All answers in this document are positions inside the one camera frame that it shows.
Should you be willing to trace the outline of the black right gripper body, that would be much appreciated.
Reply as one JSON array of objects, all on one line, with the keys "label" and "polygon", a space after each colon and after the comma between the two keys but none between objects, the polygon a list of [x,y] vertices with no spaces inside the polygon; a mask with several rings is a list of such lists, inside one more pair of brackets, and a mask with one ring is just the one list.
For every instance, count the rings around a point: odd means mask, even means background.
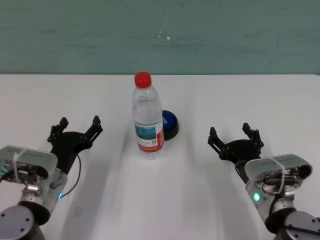
[{"label": "black right gripper body", "polygon": [[245,164],[251,160],[259,159],[260,154],[260,141],[240,139],[225,144],[220,151],[220,159],[232,162],[242,181],[248,182]]}]

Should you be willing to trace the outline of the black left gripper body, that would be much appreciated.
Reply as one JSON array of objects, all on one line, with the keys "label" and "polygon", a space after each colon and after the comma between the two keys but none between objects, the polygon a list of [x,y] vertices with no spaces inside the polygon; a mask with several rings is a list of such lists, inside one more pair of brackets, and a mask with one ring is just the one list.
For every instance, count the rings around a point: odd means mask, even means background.
[{"label": "black left gripper body", "polygon": [[50,136],[50,143],[52,145],[50,152],[58,159],[56,167],[66,175],[71,170],[77,155],[92,147],[89,137],[75,131],[54,133]]}]

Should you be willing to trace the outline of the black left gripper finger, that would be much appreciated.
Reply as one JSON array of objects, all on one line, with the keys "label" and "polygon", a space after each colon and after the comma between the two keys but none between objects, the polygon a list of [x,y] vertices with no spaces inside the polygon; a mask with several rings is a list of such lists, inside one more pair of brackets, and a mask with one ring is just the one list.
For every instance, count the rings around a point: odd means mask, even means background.
[{"label": "black left gripper finger", "polygon": [[69,122],[68,122],[67,118],[66,117],[62,117],[60,122],[59,122],[59,124],[52,125],[51,126],[51,130],[50,130],[50,135],[49,135],[47,141],[49,143],[53,143],[54,140],[58,136],[60,136],[63,133],[63,131],[67,128],[68,124],[69,124]]},{"label": "black left gripper finger", "polygon": [[84,147],[92,147],[93,142],[103,131],[101,126],[101,120],[98,115],[95,115],[92,120],[91,127],[84,133],[83,136],[83,145]]}]

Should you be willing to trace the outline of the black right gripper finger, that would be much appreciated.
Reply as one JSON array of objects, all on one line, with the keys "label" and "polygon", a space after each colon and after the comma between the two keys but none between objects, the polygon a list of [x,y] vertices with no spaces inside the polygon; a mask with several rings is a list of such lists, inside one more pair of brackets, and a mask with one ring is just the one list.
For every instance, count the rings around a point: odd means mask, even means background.
[{"label": "black right gripper finger", "polygon": [[249,139],[253,141],[253,145],[257,147],[257,149],[260,151],[261,148],[264,146],[264,143],[261,140],[259,130],[251,129],[250,125],[247,122],[243,124],[242,130],[249,137]]},{"label": "black right gripper finger", "polygon": [[226,145],[219,139],[214,127],[210,128],[207,143],[218,153],[220,159],[226,158]]}]

